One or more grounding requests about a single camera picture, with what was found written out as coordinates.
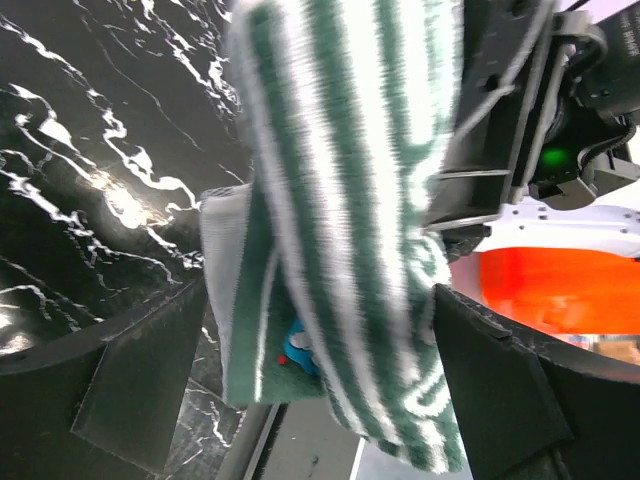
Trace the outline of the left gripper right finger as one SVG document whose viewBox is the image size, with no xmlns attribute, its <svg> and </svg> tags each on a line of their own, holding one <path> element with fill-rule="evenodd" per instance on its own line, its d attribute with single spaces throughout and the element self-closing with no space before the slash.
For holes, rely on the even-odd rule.
<svg viewBox="0 0 640 480">
<path fill-rule="evenodd" d="M 636 480 L 639 368 L 435 290 L 435 338 L 476 479 Z"/>
</svg>

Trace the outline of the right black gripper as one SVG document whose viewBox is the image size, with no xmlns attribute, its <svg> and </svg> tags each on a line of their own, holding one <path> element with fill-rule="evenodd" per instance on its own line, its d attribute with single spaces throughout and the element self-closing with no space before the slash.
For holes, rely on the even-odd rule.
<svg viewBox="0 0 640 480">
<path fill-rule="evenodd" d="M 639 7 L 601 20 L 554 1 L 468 1 L 455 134 L 426 215 L 478 232 L 531 196 L 575 210 L 630 185 Z"/>
</svg>

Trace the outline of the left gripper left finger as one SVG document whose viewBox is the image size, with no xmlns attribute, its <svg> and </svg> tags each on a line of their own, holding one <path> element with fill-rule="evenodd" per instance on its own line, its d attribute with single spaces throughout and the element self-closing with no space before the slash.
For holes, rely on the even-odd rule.
<svg viewBox="0 0 640 480">
<path fill-rule="evenodd" d="M 4 479 L 163 472 L 206 304 L 198 279 L 1 359 Z"/>
</svg>

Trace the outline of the striped green white towel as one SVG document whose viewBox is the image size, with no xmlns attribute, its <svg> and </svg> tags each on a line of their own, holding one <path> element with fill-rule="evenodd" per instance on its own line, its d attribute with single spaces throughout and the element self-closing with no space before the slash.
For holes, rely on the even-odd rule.
<svg viewBox="0 0 640 480">
<path fill-rule="evenodd" d="M 240 1 L 226 34 L 253 164 L 208 191 L 201 243 L 226 404 L 321 397 L 381 451 L 455 472 L 423 227 L 453 134 L 459 1 Z"/>
</svg>

